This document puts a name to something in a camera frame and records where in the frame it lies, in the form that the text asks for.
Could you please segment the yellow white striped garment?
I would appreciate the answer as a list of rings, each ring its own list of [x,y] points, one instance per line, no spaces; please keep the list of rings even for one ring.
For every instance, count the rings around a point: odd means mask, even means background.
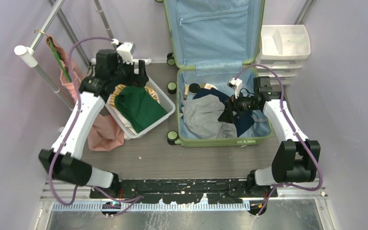
[[[113,93],[111,93],[111,95],[109,96],[107,103],[111,104],[115,102],[115,98],[116,96],[118,96],[120,94],[121,91],[123,91],[127,86],[123,85],[123,84],[119,84],[115,87],[115,90],[113,91]],[[158,97],[158,94],[156,93],[156,91],[152,88],[152,87],[148,87],[145,86],[145,91],[158,103],[160,103],[160,99]]]

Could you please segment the dark green garment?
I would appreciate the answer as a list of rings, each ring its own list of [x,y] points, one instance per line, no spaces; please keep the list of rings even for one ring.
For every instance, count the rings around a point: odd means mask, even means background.
[[[145,91],[145,88],[127,86],[116,96],[114,104],[137,133],[167,115],[167,111]]]

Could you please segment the grey garment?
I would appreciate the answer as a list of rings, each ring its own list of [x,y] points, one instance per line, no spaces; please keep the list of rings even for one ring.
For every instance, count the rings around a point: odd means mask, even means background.
[[[184,102],[182,118],[186,127],[199,139],[236,138],[236,126],[218,121],[225,105],[215,95]]]

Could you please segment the white perforated plastic basket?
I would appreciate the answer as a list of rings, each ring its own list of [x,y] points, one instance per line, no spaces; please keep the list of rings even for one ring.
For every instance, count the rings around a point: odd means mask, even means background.
[[[143,87],[115,86],[105,104],[126,139],[140,138],[175,111],[175,105],[151,79]]]

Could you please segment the green ribbed hard-shell suitcase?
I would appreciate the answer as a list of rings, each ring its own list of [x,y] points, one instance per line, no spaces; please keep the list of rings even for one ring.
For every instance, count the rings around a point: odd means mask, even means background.
[[[184,92],[192,83],[209,83],[233,95],[227,82],[242,80],[244,91],[253,90],[257,77],[252,66],[257,54],[265,8],[263,0],[166,0],[164,7],[178,67],[176,80],[177,131],[168,133],[168,143],[184,147],[259,145],[266,142],[273,128],[260,111],[254,111],[254,124],[238,138],[200,139],[184,123]]]

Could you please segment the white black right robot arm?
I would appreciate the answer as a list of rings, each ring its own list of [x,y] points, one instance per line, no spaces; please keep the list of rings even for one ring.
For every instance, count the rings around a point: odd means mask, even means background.
[[[273,90],[269,77],[254,78],[252,96],[242,96],[242,80],[238,78],[230,79],[228,86],[234,94],[225,101],[225,109],[218,121],[234,123],[235,117],[260,110],[268,118],[280,142],[271,166],[251,172],[248,193],[258,197],[266,185],[312,182],[319,172],[321,147],[301,132],[287,107],[284,93]]]

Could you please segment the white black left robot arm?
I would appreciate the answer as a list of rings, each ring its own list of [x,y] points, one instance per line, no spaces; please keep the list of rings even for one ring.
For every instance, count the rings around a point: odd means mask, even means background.
[[[42,149],[38,155],[49,178],[100,187],[109,198],[118,196],[121,190],[118,174],[83,162],[83,148],[97,115],[115,87],[119,84],[143,87],[148,81],[144,60],[128,63],[119,51],[100,50],[95,75],[81,81],[75,107],[63,131],[49,150]]]

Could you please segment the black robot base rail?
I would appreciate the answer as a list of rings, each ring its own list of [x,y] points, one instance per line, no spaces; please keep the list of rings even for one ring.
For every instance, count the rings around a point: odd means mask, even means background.
[[[268,197],[278,196],[269,185],[259,186],[251,176],[226,179],[121,180],[115,190],[93,189],[90,198],[129,200],[139,198],[131,211],[246,210],[252,215],[266,211]]]

